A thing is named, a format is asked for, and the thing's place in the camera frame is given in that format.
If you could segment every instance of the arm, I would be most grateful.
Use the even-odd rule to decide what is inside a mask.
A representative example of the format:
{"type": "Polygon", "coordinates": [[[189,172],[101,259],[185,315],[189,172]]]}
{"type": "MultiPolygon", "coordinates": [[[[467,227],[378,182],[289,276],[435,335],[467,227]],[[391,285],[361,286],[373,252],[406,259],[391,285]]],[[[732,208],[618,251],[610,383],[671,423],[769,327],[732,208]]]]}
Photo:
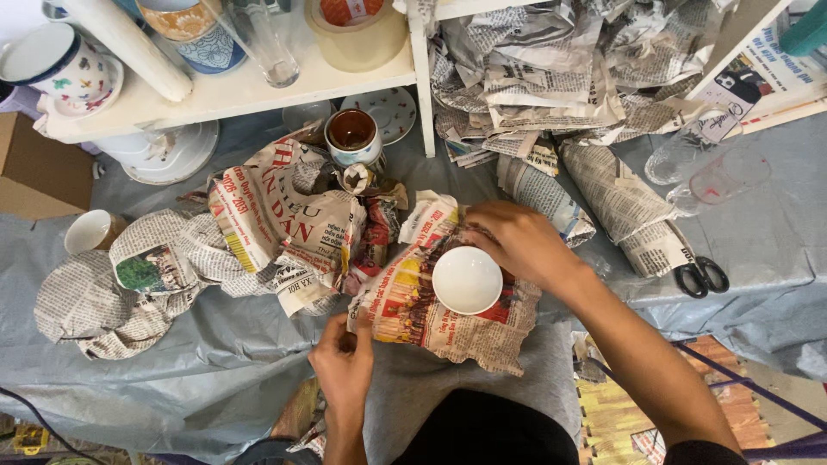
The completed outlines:
{"type": "Polygon", "coordinates": [[[367,465],[362,426],[373,372],[372,337],[370,324],[360,322],[353,334],[346,323],[347,313],[330,317],[308,355],[327,399],[325,465],[367,465]]]}
{"type": "Polygon", "coordinates": [[[468,209],[468,222],[497,238],[469,238],[511,274],[551,292],[583,323],[619,384],[667,446],[697,439],[740,453],[724,412],[689,362],[620,301],[540,213],[510,202],[468,209]]]}

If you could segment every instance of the hand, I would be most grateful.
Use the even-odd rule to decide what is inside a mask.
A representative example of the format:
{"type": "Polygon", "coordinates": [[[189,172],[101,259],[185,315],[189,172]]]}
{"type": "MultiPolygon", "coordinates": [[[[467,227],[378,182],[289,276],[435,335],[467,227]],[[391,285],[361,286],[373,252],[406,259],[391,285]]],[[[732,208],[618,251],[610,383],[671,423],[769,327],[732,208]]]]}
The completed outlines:
{"type": "Polygon", "coordinates": [[[467,221],[491,231],[499,244],[477,231],[466,232],[470,241],[512,275],[558,299],[566,301],[573,291],[571,283],[591,273],[546,217],[529,207],[504,200],[483,202],[468,208],[467,221]]]}
{"type": "Polygon", "coordinates": [[[361,436],[373,372],[372,337],[370,323],[360,321],[356,334],[348,333],[346,324],[347,313],[330,317],[308,360],[327,399],[328,428],[361,436]]]}

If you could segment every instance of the black shirt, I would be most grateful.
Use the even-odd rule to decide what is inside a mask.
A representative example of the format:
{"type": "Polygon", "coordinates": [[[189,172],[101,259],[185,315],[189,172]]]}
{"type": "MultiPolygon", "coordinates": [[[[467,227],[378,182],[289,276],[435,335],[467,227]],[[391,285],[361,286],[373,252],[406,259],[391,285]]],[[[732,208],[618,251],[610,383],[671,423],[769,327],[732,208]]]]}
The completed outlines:
{"type": "MultiPolygon", "coordinates": [[[[577,447],[546,415],[483,392],[453,391],[431,413],[394,465],[549,463],[578,465],[577,447]]],[[[746,465],[716,443],[686,441],[670,447],[664,465],[746,465]]]]}

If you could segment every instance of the shelf leg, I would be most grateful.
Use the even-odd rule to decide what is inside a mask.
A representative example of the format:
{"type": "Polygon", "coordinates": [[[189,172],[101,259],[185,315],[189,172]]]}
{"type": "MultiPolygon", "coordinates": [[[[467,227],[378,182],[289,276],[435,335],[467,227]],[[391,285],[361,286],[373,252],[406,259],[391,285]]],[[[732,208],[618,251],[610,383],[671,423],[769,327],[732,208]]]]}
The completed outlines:
{"type": "Polygon", "coordinates": [[[408,8],[408,25],[411,34],[411,51],[413,53],[413,71],[416,74],[416,89],[419,96],[419,117],[422,120],[422,137],[425,143],[425,156],[433,158],[437,154],[433,139],[433,108],[431,106],[431,72],[428,68],[428,39],[422,17],[417,9],[408,8]]]}

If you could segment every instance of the cardboard box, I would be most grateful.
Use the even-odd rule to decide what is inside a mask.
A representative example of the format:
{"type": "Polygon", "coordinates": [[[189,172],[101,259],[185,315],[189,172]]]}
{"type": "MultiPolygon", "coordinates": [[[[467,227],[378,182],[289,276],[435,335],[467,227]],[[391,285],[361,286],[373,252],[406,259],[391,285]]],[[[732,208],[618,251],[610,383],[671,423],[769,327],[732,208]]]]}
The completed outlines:
{"type": "Polygon", "coordinates": [[[0,213],[36,220],[88,211],[94,158],[32,124],[22,113],[0,113],[0,213]]]}

